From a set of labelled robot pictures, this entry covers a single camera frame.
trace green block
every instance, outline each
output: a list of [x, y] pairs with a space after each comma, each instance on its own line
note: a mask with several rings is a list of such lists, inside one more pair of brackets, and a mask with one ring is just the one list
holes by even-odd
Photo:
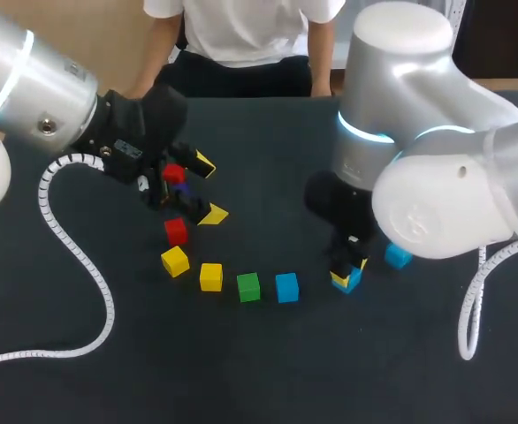
[[253, 302], [261, 298], [261, 287], [257, 273], [238, 276], [238, 289], [240, 290], [240, 301]]

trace red block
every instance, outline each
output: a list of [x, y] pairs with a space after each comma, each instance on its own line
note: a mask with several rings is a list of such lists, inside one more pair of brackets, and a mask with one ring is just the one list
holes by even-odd
[[164, 222], [171, 247], [184, 245], [188, 241], [187, 227], [182, 218], [171, 219]]
[[182, 184], [185, 182], [185, 169], [176, 163], [169, 163], [164, 167], [163, 179], [167, 183]]

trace spiral cable wrap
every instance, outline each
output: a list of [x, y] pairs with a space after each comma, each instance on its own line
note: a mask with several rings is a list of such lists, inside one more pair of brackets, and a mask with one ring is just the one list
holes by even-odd
[[103, 296], [105, 308], [106, 308], [106, 321], [103, 326], [100, 335], [92, 341], [90, 344], [83, 346], [78, 349], [71, 349], [67, 351], [44, 351], [44, 350], [28, 350], [28, 351], [17, 351], [0, 354], [0, 362], [6, 360], [18, 360], [23, 358], [52, 358], [52, 359], [69, 359], [77, 358], [79, 356], [91, 353], [98, 347], [100, 347], [110, 335], [111, 329], [115, 319], [115, 308], [113, 298], [110, 293], [110, 288], [106, 284], [103, 276], [98, 271], [94, 263], [86, 256], [84, 252], [78, 247], [71, 237], [63, 230], [63, 227], [58, 223], [57, 219], [53, 215], [49, 205], [49, 187], [50, 183], [60, 170], [65, 166], [75, 163], [82, 163], [90, 168], [94, 168], [99, 171], [103, 171], [103, 162], [99, 157], [92, 155], [72, 154], [58, 158], [53, 162], [47, 170], [43, 172], [41, 177], [41, 183], [39, 184], [39, 208], [45, 222], [53, 233], [58, 237], [59, 240], [66, 246], [66, 248], [79, 260], [82, 266], [88, 271], [90, 276], [94, 279], [96, 285], [100, 289]]
[[[518, 241], [503, 247], [489, 258], [489, 260], [487, 260], [486, 247], [481, 246], [479, 248], [479, 267], [465, 293], [463, 305], [461, 306], [460, 320], [457, 326], [458, 347], [461, 357], [465, 360], [471, 360], [477, 349], [485, 279], [500, 263], [515, 254], [518, 254]], [[468, 335], [470, 318], [471, 329]]]

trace dark table surface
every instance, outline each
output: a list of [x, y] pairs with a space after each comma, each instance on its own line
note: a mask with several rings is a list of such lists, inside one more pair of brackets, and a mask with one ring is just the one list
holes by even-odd
[[[88, 356], [0, 364], [0, 422], [518, 423], [518, 256], [490, 277], [479, 349], [465, 362], [456, 325], [476, 254], [394, 272], [377, 253], [349, 296], [328, 280], [330, 228], [302, 206], [302, 188], [329, 164], [335, 101], [190, 106], [182, 137], [218, 167], [192, 187], [230, 216], [189, 229], [192, 268], [172, 280], [159, 258], [163, 217], [134, 187], [83, 167], [57, 175], [53, 210], [105, 275], [116, 325]], [[36, 205], [50, 160], [8, 145], [0, 353], [84, 345], [103, 303]], [[222, 293], [200, 292], [203, 261], [224, 264]], [[263, 299], [240, 304], [235, 276], [247, 272], [259, 273]], [[298, 274], [299, 303], [277, 303], [282, 272]]]

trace yellow block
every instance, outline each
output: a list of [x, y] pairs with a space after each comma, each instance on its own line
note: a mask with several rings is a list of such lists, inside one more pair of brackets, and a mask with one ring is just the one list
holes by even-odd
[[216, 165], [215, 165], [214, 163], [210, 162], [210, 161], [206, 158], [206, 156], [204, 156], [202, 153], [200, 153], [200, 151], [199, 151], [199, 150], [196, 150], [196, 158], [197, 158], [199, 161], [202, 161], [202, 162], [204, 162], [204, 163], [207, 163], [209, 166], [211, 166], [212, 168], [214, 168], [214, 169], [210, 172], [210, 174], [208, 174], [208, 175], [206, 176], [206, 178], [208, 178], [210, 175], [212, 175], [212, 174], [214, 173], [214, 171], [216, 170]]
[[178, 246], [162, 254], [161, 260], [163, 261], [164, 268], [173, 278], [190, 269], [188, 257]]
[[228, 212], [226, 212], [225, 210], [219, 208], [214, 203], [210, 203], [209, 207], [210, 207], [209, 214], [207, 214], [204, 217], [204, 219], [202, 219], [198, 223], [198, 225], [218, 225], [219, 223], [224, 221], [224, 219], [228, 215], [230, 215]]
[[347, 276], [347, 278], [342, 278], [336, 274], [334, 274], [333, 272], [330, 272], [330, 275], [331, 275], [331, 278], [333, 279], [333, 281], [335, 281], [336, 283], [338, 283], [339, 285], [341, 285], [343, 288], [347, 288], [347, 285], [349, 284], [349, 276]]
[[200, 270], [200, 288], [203, 292], [222, 291], [224, 273], [221, 263], [203, 263]]

